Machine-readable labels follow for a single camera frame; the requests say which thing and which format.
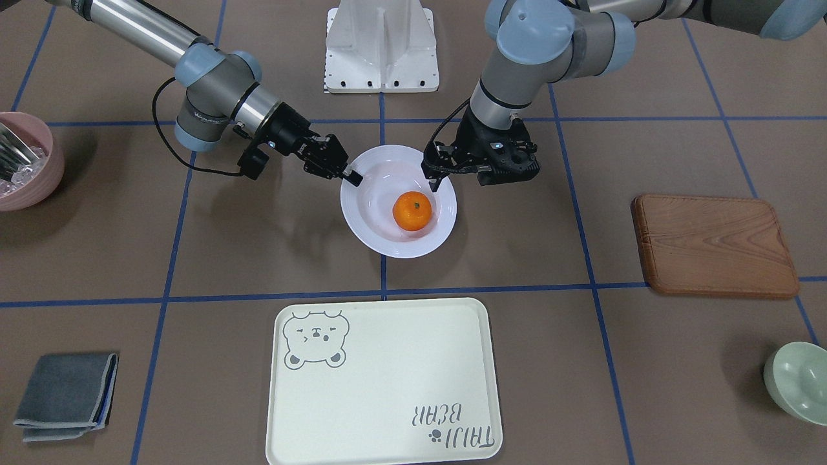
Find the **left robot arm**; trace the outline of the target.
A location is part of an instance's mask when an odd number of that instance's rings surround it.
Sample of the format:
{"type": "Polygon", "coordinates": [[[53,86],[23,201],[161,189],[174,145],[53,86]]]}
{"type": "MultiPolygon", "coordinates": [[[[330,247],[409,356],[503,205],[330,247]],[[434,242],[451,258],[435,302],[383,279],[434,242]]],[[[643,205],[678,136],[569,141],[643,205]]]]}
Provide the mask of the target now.
{"type": "Polygon", "coordinates": [[[457,108],[457,135],[434,136],[421,168],[432,192],[449,176],[475,174],[480,185],[534,179],[536,144],[521,118],[547,83],[619,70],[633,56],[636,27],[691,19],[789,41],[825,18],[824,1],[493,1],[485,32],[494,49],[472,95],[457,108]]]}

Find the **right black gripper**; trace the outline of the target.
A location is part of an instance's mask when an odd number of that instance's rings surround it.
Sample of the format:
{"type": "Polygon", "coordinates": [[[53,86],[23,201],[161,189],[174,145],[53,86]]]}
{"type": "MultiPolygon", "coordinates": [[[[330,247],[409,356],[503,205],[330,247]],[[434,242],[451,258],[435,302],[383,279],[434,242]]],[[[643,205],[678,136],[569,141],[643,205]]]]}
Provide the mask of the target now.
{"type": "Polygon", "coordinates": [[[277,106],[261,127],[263,141],[284,156],[295,155],[308,174],[325,179],[340,178],[359,187],[364,177],[349,167],[348,153],[334,134],[321,136],[311,123],[286,103],[277,106]]]}

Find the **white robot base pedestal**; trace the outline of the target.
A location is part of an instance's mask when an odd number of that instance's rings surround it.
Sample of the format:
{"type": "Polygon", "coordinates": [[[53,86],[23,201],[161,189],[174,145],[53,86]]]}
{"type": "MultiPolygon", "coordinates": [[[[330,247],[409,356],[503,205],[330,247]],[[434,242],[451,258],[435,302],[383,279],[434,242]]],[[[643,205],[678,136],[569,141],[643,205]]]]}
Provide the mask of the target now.
{"type": "Polygon", "coordinates": [[[328,10],[326,32],[325,92],[440,86],[434,13],[419,1],[342,1],[328,10]]]}

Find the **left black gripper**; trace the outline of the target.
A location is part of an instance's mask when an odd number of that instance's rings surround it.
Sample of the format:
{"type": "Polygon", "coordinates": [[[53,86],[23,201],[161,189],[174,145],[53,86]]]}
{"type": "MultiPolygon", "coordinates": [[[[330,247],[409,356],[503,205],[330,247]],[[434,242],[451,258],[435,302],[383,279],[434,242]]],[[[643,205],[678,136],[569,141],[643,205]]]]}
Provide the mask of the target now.
{"type": "Polygon", "coordinates": [[[507,130],[491,129],[466,110],[455,147],[426,144],[421,168],[432,193],[437,193],[449,174],[476,174],[482,186],[523,182],[534,179],[541,170],[537,149],[522,119],[512,120],[507,130]]]}

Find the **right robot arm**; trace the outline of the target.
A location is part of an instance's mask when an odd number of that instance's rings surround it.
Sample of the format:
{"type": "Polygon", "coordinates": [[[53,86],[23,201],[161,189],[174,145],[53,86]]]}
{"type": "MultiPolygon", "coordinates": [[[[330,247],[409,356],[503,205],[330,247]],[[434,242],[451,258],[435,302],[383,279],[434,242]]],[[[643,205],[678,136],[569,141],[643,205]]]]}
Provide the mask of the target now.
{"type": "Polygon", "coordinates": [[[213,150],[231,125],[250,141],[235,176],[256,180],[269,161],[261,147],[269,145],[281,155],[298,156],[308,174],[361,184],[362,176],[349,165],[336,136],[314,132],[308,119],[261,85],[261,67],[252,55],[224,52],[144,1],[60,1],[59,6],[173,68],[174,81],[185,88],[174,135],[185,148],[213,150]]]}

